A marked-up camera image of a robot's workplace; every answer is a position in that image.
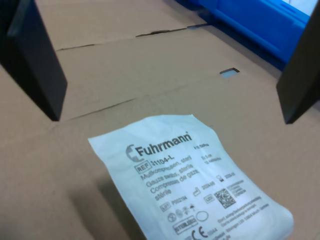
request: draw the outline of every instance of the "cardboard box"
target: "cardboard box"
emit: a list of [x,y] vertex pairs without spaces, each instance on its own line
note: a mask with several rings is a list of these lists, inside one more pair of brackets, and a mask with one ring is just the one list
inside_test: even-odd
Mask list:
[[291,211],[291,239],[320,239],[320,113],[285,125],[277,69],[212,26],[187,28],[204,21],[174,0],[37,2],[68,90],[51,122],[0,71],[0,239],[144,239],[87,138],[161,114],[213,128]]

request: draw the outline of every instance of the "black panel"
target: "black panel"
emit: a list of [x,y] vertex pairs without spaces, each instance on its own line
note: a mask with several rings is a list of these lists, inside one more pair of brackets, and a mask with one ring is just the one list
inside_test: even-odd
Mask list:
[[53,121],[67,80],[34,0],[0,0],[0,63]]
[[320,97],[320,5],[317,4],[276,86],[287,124],[294,123]]

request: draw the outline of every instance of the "cardboard flap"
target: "cardboard flap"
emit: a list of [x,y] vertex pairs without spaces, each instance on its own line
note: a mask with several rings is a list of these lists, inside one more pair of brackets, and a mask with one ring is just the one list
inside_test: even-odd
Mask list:
[[204,24],[174,0],[38,0],[56,50]]
[[165,92],[232,67],[249,71],[257,66],[209,32],[211,28],[59,51],[68,79],[61,119]]

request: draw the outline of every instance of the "white paper package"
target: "white paper package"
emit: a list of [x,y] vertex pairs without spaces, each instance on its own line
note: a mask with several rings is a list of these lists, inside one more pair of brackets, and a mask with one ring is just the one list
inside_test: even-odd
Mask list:
[[147,117],[89,142],[149,240],[282,240],[291,213],[193,115]]

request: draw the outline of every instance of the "gauze swab package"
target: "gauze swab package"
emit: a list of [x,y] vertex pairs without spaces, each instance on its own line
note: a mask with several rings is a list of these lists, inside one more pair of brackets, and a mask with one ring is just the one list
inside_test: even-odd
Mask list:
[[147,117],[89,142],[149,240],[282,240],[293,231],[291,213],[193,115]]

